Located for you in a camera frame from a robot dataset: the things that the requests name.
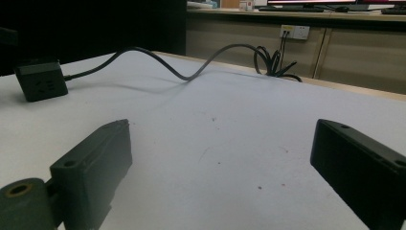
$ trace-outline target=wooden cabinet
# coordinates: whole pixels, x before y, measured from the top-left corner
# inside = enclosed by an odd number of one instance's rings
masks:
[[[406,94],[404,16],[238,10],[229,10],[229,16],[226,13],[220,10],[210,11],[206,17],[188,16],[187,56],[206,59],[233,43],[265,46],[272,55],[280,49],[281,24],[308,25],[307,40],[288,39],[285,43],[282,66],[298,62],[288,73]],[[242,48],[230,50],[217,60],[254,67],[253,52]]]
[[[221,0],[221,8],[239,8],[239,0]]]

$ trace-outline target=wall outlet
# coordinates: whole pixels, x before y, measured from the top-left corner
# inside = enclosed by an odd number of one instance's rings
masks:
[[[295,31],[293,33],[293,38],[300,39],[300,40],[307,40],[309,31],[310,31],[310,27],[296,26]]]
[[[286,36],[287,38],[293,38],[293,34],[295,32],[295,26],[292,25],[282,25],[280,37]]]
[[[307,26],[294,26],[294,25],[282,25],[280,37],[286,36],[287,38],[307,40],[310,27]]]

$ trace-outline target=wooden furniture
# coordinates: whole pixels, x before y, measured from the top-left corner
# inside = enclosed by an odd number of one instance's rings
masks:
[[[161,56],[166,56],[166,57],[171,57],[171,58],[179,58],[179,59],[196,61],[196,62],[201,62],[201,63],[203,63],[205,61],[205,59],[196,58],[196,57],[184,57],[184,56],[178,56],[178,55],[174,55],[174,54],[166,54],[166,53],[161,53],[161,52],[155,52],[155,53],[157,55],[161,55]],[[212,61],[211,65],[224,67],[224,68],[229,68],[229,69],[234,69],[234,70],[238,70],[238,71],[242,71],[242,72],[248,72],[248,73],[252,73],[252,74],[257,73],[255,68],[252,68],[252,67],[246,67],[246,66],[242,66],[242,65],[234,65],[234,64],[229,64],[229,63],[220,62],[220,61]],[[331,81],[327,81],[327,80],[316,80],[316,79],[311,79],[311,78],[302,78],[302,81],[304,83],[313,84],[313,85],[319,85],[319,86],[323,86],[323,87],[326,87],[326,88],[338,89],[338,90],[343,90],[343,91],[357,93],[357,94],[363,94],[363,95],[369,95],[369,96],[374,96],[374,97],[379,97],[379,98],[393,99],[393,100],[399,100],[399,101],[406,102],[406,95],[405,94],[397,94],[397,93],[392,93],[392,92],[387,92],[387,91],[382,91],[382,90],[375,90],[375,89],[370,89],[370,88],[365,88],[365,87],[358,87],[358,86],[353,86],[353,85],[349,85],[349,84],[331,82]]]
[[[310,26],[307,40],[288,39],[283,65],[302,77],[406,94],[406,16],[378,12],[188,11],[187,55],[207,58],[231,43],[280,49],[281,24]],[[253,66],[252,53],[220,61]]]
[[[239,8],[239,0],[221,0],[221,8]]]

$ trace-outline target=power socket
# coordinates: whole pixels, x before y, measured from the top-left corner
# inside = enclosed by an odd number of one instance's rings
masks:
[[[280,37],[293,38],[294,32],[295,32],[295,26],[282,25],[281,26]]]
[[[32,60],[14,67],[15,75],[28,102],[37,102],[68,94],[59,61]]]
[[[294,26],[294,25],[282,25],[280,37],[285,36],[286,38],[307,40],[310,27],[307,26]]]

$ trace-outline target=computer screen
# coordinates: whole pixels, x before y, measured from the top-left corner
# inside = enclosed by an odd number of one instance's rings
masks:
[[[358,0],[357,4],[401,5],[406,6],[406,0]]]
[[[328,5],[355,4],[356,0],[268,0],[267,5]]]

